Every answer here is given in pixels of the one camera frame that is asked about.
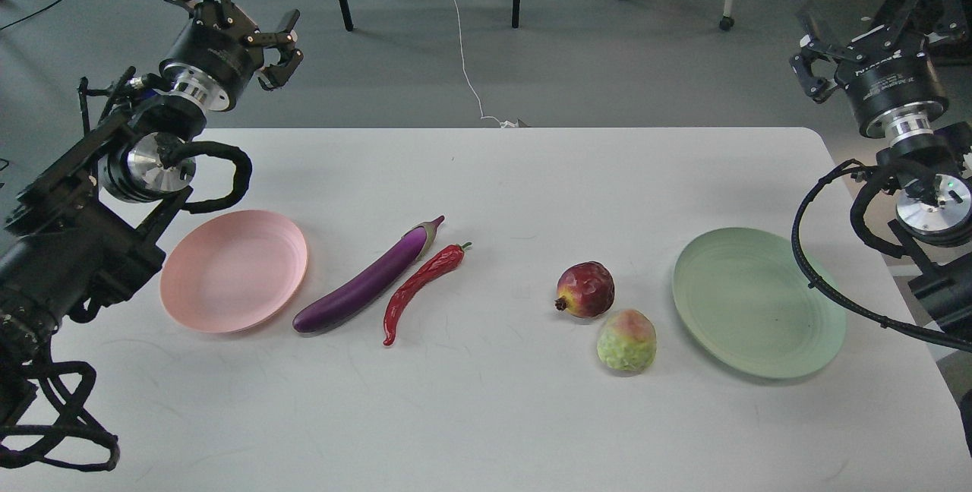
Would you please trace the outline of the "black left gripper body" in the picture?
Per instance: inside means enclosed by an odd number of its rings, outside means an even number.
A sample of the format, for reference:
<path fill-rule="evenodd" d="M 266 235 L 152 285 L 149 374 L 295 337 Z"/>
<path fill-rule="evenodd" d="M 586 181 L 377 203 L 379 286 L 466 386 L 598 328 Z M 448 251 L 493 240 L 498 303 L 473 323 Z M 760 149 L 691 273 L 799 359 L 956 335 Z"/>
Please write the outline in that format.
<path fill-rule="evenodd" d="M 248 46 L 248 36 L 260 32 L 252 19 L 232 7 L 226 21 L 216 8 L 217 3 L 192 7 L 190 20 L 159 63 L 159 73 L 170 81 L 194 73 L 209 90 L 205 107 L 226 112 L 236 107 L 257 68 L 263 65 L 263 53 Z"/>

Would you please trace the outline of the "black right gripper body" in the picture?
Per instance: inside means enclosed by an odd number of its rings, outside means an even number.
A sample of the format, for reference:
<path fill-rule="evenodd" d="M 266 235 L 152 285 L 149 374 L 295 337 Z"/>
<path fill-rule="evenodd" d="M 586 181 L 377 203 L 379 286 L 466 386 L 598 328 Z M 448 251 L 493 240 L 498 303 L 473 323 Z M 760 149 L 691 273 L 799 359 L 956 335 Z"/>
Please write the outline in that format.
<path fill-rule="evenodd" d="M 853 60 L 841 61 L 835 83 L 846 93 L 860 134 L 884 138 L 893 110 L 919 110 L 936 121 L 948 97 L 928 56 L 928 36 L 905 30 L 889 49 L 890 36 L 874 29 L 850 41 Z"/>

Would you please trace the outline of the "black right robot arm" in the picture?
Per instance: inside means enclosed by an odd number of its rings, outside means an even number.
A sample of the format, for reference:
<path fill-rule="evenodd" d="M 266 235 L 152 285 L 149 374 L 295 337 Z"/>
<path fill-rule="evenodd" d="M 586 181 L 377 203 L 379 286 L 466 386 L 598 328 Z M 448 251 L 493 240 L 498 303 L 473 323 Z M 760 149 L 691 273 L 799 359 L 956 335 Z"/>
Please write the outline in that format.
<path fill-rule="evenodd" d="M 970 257 L 935 263 L 926 246 L 955 248 L 970 242 L 970 125 L 934 128 L 947 112 L 945 88 L 930 50 L 963 41 L 969 25 L 961 0 L 903 0 L 897 11 L 843 46 L 817 36 L 811 20 L 800 49 L 789 58 L 804 93 L 823 103 L 846 94 L 860 134 L 888 146 L 866 166 L 844 161 L 820 178 L 798 207 L 791 249 L 809 287 L 855 314 L 912 339 L 970 351 Z M 909 289 L 933 327 L 896 321 L 841 294 L 805 255 L 800 226 L 806 209 L 826 185 L 843 176 L 861 181 L 848 212 L 865 246 L 919 267 Z"/>

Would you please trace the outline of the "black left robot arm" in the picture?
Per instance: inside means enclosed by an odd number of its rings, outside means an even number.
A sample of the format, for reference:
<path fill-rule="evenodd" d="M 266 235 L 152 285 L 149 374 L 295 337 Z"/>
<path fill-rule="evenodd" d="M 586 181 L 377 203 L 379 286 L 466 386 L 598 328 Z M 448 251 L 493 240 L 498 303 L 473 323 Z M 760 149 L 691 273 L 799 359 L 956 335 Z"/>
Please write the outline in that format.
<path fill-rule="evenodd" d="M 156 73 L 131 67 L 103 90 L 79 83 L 82 139 L 18 196 L 2 257 L 2 467 L 111 471 L 118 438 L 86 410 L 95 370 L 52 358 L 64 319 L 93 320 L 129 301 L 163 267 L 157 242 L 181 212 L 242 200 L 252 161 L 201 141 L 208 112 L 232 110 L 247 85 L 284 87 L 301 64 L 288 11 L 264 31 L 233 0 L 164 0 L 187 24 Z"/>

